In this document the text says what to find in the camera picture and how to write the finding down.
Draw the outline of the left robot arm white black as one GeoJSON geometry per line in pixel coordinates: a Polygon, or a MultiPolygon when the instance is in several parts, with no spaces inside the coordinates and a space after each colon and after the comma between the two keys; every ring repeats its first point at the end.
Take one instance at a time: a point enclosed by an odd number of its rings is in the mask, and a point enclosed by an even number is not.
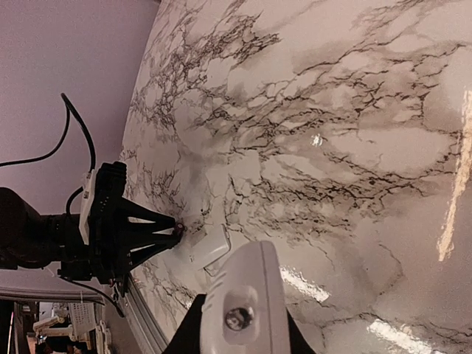
{"type": "Polygon", "coordinates": [[[104,163],[87,175],[78,214],[40,215],[16,192],[1,189],[1,267],[59,262],[71,281],[127,285],[132,270],[176,246],[184,227],[124,197],[127,167],[104,163]]]}

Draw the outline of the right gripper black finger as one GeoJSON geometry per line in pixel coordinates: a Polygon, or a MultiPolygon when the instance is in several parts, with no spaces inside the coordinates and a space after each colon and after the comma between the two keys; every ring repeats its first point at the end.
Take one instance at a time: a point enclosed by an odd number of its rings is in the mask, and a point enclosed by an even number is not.
{"type": "MultiPolygon", "coordinates": [[[[176,333],[169,343],[169,354],[200,354],[202,306],[206,295],[198,294],[193,300],[176,333]]],[[[316,354],[306,342],[293,317],[287,312],[291,353],[316,354]]]]}

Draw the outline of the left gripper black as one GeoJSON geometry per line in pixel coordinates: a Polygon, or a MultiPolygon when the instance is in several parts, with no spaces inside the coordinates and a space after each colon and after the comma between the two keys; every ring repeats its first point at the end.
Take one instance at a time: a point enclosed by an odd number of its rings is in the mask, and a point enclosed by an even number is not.
{"type": "Polygon", "coordinates": [[[129,278],[128,272],[180,243],[182,230],[173,230],[171,234],[153,233],[173,229],[175,218],[122,197],[126,173],[124,163],[114,162],[102,164],[94,175],[94,199],[84,219],[87,241],[80,233],[78,214],[58,217],[59,277],[77,282],[95,278],[102,285],[124,286],[129,278]],[[119,238],[114,220],[120,200],[125,228],[132,232],[151,232],[125,240],[127,262],[119,258],[119,238]]]}

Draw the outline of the white remote control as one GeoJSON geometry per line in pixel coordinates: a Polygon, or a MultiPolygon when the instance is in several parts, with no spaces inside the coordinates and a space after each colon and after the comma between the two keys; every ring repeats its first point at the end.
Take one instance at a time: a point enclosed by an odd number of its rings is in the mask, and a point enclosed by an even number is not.
{"type": "Polygon", "coordinates": [[[202,353],[289,353],[280,264],[274,244],[250,242],[221,267],[202,306],[202,353]]]}

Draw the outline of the white battery cover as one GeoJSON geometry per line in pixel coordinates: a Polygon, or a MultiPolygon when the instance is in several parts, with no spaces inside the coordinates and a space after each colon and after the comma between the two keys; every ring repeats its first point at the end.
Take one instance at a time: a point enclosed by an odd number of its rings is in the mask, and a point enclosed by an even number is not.
{"type": "Polygon", "coordinates": [[[226,227],[223,224],[215,226],[190,248],[191,269],[215,276],[231,250],[232,242],[226,227]]]}

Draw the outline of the dark blue battery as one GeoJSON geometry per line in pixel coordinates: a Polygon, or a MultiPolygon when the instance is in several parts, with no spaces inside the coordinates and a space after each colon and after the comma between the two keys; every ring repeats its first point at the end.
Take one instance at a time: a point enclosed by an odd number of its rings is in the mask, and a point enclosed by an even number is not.
{"type": "Polygon", "coordinates": [[[184,231],[184,225],[182,223],[177,223],[175,228],[174,228],[174,232],[176,235],[181,235],[184,231]]]}

